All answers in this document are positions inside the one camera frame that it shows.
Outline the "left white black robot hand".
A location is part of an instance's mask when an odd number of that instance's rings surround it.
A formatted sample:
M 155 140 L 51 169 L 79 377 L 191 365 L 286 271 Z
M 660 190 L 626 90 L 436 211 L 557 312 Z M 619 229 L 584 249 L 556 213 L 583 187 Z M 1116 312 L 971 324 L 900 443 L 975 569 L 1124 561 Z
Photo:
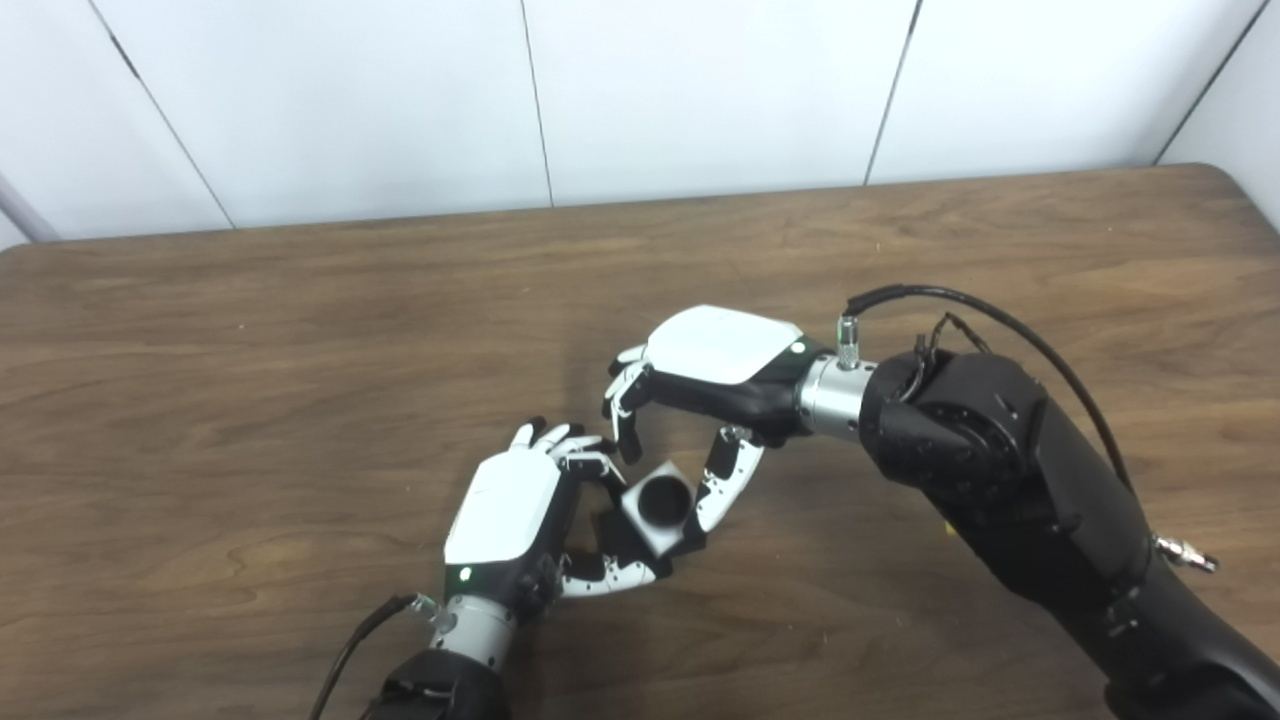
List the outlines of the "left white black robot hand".
M 557 600 L 630 591 L 673 571 L 621 512 L 628 484 L 614 446 L 577 423 L 524 423 L 506 451 L 477 465 L 445 539 L 445 598 L 476 597 L 521 626 Z M 596 548 L 570 547 L 585 486 L 602 487 L 612 509 L 594 516 Z

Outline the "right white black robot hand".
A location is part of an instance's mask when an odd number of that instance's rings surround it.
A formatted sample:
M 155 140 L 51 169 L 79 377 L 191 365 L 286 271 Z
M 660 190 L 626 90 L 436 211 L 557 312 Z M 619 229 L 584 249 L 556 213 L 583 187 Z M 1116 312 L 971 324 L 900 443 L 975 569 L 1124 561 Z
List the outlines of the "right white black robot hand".
M 721 423 L 695 502 L 707 534 L 745 489 L 764 448 L 809 434 L 800 388 L 829 352 L 788 322 L 712 305 L 685 309 L 614 357 L 602 415 L 627 464 L 643 455 L 636 424 L 648 404 Z

